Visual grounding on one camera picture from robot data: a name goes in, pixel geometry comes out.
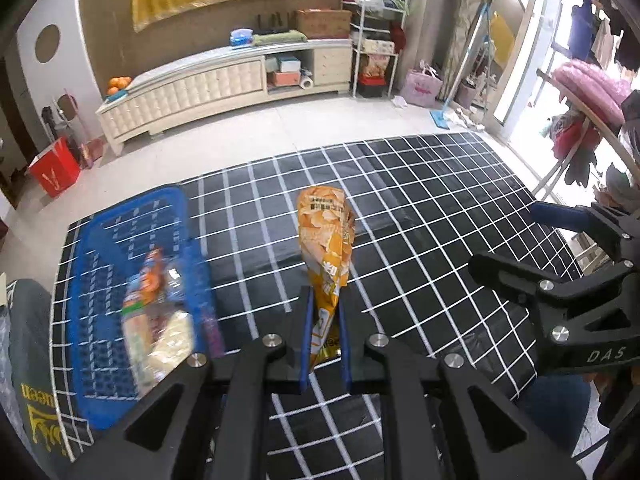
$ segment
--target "basket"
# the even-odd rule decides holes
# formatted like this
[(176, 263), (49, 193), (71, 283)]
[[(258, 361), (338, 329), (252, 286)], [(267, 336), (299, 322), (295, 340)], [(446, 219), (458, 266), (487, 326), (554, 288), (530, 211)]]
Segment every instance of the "basket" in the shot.
[(164, 186), (96, 215), (80, 231), (72, 267), (68, 342), (72, 383), (82, 417), (98, 430), (116, 422), (138, 400), (120, 326), (127, 279), (146, 254), (180, 256), (183, 308), (194, 323), (195, 350), (223, 353), (215, 318), (209, 268), (198, 243), (188, 236), (187, 198)]

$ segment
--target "oranges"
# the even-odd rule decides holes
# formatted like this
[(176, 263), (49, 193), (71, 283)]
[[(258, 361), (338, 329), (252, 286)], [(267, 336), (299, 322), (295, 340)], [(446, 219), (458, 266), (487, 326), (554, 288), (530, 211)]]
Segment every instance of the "oranges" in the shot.
[(112, 77), (109, 79), (109, 89), (107, 95), (114, 95), (119, 90), (124, 90), (131, 83), (131, 78), (126, 77)]

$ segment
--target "metal screw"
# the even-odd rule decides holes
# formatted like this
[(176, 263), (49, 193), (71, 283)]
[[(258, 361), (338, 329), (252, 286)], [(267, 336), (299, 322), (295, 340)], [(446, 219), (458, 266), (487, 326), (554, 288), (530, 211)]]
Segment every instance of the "metal screw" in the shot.
[(389, 338), (384, 334), (372, 334), (369, 336), (369, 342), (372, 346), (384, 348), (389, 344)]
[(554, 282), (550, 282), (549, 280), (541, 280), (540, 283), (538, 283), (538, 286), (541, 290), (545, 290), (548, 292), (550, 290), (553, 290)]
[(191, 368), (200, 368), (201, 366), (207, 364), (207, 356), (197, 353), (191, 354), (189, 357), (187, 357), (187, 364)]
[(559, 343), (564, 343), (569, 339), (569, 329), (565, 326), (558, 325), (551, 331), (551, 337)]
[(282, 344), (282, 338), (278, 334), (267, 334), (262, 338), (262, 344), (267, 348), (276, 348)]
[(449, 368), (460, 368), (465, 363), (465, 359), (460, 354), (447, 354), (444, 357), (444, 364)]

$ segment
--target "black grid mat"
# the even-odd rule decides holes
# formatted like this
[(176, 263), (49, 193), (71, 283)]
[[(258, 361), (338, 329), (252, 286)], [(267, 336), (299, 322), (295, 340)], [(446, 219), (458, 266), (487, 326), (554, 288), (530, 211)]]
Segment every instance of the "black grid mat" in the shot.
[[(345, 189), (356, 213), (356, 307), (415, 351), (461, 353), (515, 398), (535, 377), (528, 315), (474, 283), (470, 254), (490, 248), (571, 279), (580, 270), (555, 230), (532, 224), (532, 195), (472, 133), (319, 148), (184, 182), (227, 349), (273, 332), (307, 283), (295, 205), (312, 184)], [(69, 228), (52, 303), (52, 376), (72, 456), (96, 438), (69, 389), (65, 342), (74, 242), (87, 221)], [(271, 480), (382, 475), (378, 399), (345, 394), (339, 367), (316, 367), (301, 397), (273, 396)]]

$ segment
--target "cabinet drawer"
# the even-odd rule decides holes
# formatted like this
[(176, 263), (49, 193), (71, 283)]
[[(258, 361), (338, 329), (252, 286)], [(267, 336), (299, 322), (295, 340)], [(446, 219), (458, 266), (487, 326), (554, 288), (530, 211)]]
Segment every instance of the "cabinet drawer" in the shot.
[(351, 75), (351, 48), (322, 48), (314, 52), (314, 83), (348, 82)]

